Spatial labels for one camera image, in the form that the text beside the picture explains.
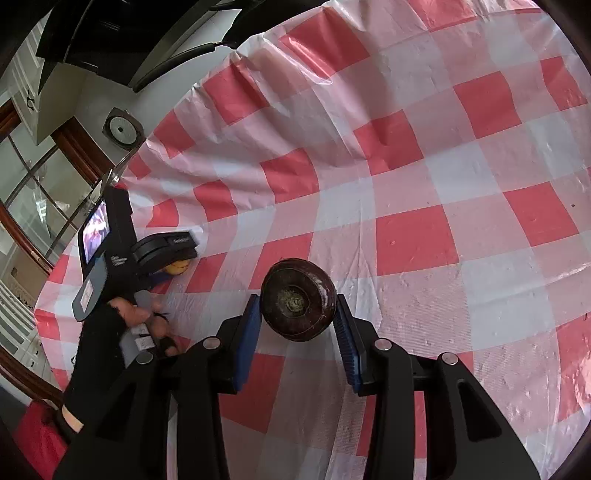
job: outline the red object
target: red object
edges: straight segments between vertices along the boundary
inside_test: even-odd
[[[53,423],[53,409],[42,401],[32,401],[18,424],[14,441],[41,478],[51,480],[67,450]]]

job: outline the hand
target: hand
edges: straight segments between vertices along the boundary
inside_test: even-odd
[[[119,313],[120,317],[123,318],[127,328],[135,327],[136,325],[140,325],[141,323],[145,323],[148,326],[148,330],[154,339],[162,340],[164,338],[169,338],[170,335],[170,325],[168,320],[159,313],[154,313],[154,316],[146,309],[138,307],[137,305],[132,305],[125,299],[121,297],[114,298],[110,302],[108,302],[117,312]],[[161,312],[163,309],[162,302],[159,300],[152,301],[152,311],[153,312]],[[179,354],[178,346],[176,344],[169,345],[165,348],[164,354],[166,356],[174,356]]]
[[[154,301],[152,309],[161,312],[162,304]],[[146,323],[152,337],[161,341],[167,356],[179,353],[177,345],[168,337],[170,325],[164,316],[158,313],[152,316],[148,310],[120,297],[97,308],[85,320],[61,411],[75,432],[93,419],[105,395],[125,369],[119,348],[121,335],[141,323]]]

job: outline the camera display screen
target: camera display screen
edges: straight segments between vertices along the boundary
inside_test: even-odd
[[[107,219],[107,205],[102,201],[92,214],[82,232],[84,253],[88,263],[100,247],[106,236],[109,235],[109,221]]]

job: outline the red and white checkered tablecloth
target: red and white checkered tablecloth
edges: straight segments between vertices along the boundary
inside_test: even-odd
[[[459,353],[547,479],[591,419],[589,98],[530,0],[333,0],[251,38],[122,181],[139,238],[199,240],[159,289],[176,332],[215,333],[271,264],[308,258],[381,336]],[[81,282],[70,245],[35,312],[62,387]],[[290,343],[263,324],[248,384],[220,403],[233,480],[361,478],[374,400],[347,386],[332,329]]]

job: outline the label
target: label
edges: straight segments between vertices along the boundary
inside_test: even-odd
[[[134,335],[149,335],[150,332],[148,331],[148,327],[146,327],[145,323],[140,323],[135,327],[131,327],[131,333]]]
[[[150,336],[136,338],[135,344],[140,352],[156,346]]]
[[[86,313],[86,309],[88,308],[88,302],[90,302],[90,297],[92,297],[92,293],[94,292],[94,288],[92,287],[92,283],[90,280],[86,282],[84,286],[84,291],[82,292],[82,298],[80,299],[80,306],[82,307],[82,311]]]

